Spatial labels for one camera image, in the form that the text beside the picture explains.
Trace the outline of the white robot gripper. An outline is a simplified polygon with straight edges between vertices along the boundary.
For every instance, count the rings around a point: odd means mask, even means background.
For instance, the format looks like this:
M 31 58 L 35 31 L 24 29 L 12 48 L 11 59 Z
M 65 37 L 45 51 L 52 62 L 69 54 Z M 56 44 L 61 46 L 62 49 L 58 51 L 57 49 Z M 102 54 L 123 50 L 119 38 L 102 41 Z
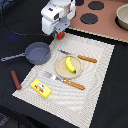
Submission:
M 42 31 L 46 35 L 57 36 L 70 26 L 76 13 L 75 0 L 50 0 L 41 10 Z

